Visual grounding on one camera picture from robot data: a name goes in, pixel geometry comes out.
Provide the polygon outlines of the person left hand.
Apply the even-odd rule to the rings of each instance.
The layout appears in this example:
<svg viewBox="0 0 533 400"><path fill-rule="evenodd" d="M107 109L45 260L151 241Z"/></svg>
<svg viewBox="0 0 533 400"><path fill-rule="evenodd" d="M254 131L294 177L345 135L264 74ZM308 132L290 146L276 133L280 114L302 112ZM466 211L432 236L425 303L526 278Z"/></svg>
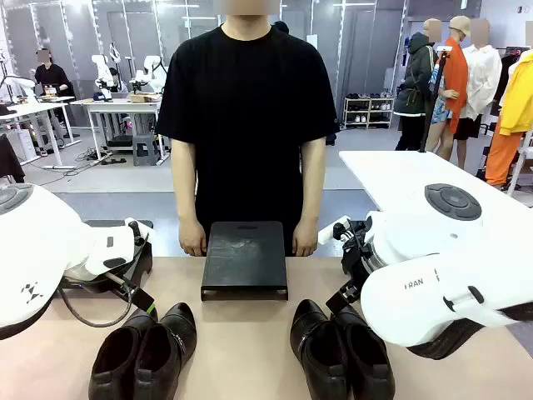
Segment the person left hand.
<svg viewBox="0 0 533 400"><path fill-rule="evenodd" d="M311 256L317 249L318 230L316 222L300 221L292 236L292 254L295 257Z"/></svg>

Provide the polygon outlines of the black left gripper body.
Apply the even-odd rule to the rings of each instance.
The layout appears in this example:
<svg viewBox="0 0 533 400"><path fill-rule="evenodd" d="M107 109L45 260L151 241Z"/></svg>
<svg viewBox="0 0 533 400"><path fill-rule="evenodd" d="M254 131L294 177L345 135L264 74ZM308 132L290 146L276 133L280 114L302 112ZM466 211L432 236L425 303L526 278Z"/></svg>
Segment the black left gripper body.
<svg viewBox="0 0 533 400"><path fill-rule="evenodd" d="M129 263L124 263L110 271L119 279L140 286L142 278L152 271L152 245L145 244L136 257ZM89 282L62 279L62 289L82 290L87 293L100 294L119 290L120 284L111 280L106 274L102 274Z"/></svg>

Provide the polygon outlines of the person right hand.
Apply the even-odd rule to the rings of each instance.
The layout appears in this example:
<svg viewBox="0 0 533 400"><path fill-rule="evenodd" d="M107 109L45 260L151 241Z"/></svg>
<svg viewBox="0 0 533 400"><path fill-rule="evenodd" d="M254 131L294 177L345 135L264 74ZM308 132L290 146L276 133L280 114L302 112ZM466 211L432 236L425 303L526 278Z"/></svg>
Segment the person right hand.
<svg viewBox="0 0 533 400"><path fill-rule="evenodd" d="M182 250L192 257L203 257L207 252L207 236L198 221L180 222L178 240Z"/></svg>

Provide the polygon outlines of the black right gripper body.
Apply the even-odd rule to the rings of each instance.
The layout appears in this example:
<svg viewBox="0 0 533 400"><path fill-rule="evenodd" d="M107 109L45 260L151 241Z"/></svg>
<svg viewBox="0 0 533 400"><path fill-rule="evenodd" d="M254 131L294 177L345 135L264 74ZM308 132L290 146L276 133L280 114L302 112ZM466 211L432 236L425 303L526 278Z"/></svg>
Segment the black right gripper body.
<svg viewBox="0 0 533 400"><path fill-rule="evenodd" d="M366 243L366 233L372 226L371 217L365 221L346 221L347 227L341 230L343 242L342 270L348 276L347 282L341 287L343 293L359 293L363 284L370 276L372 269L369 263L373 251Z"/></svg>

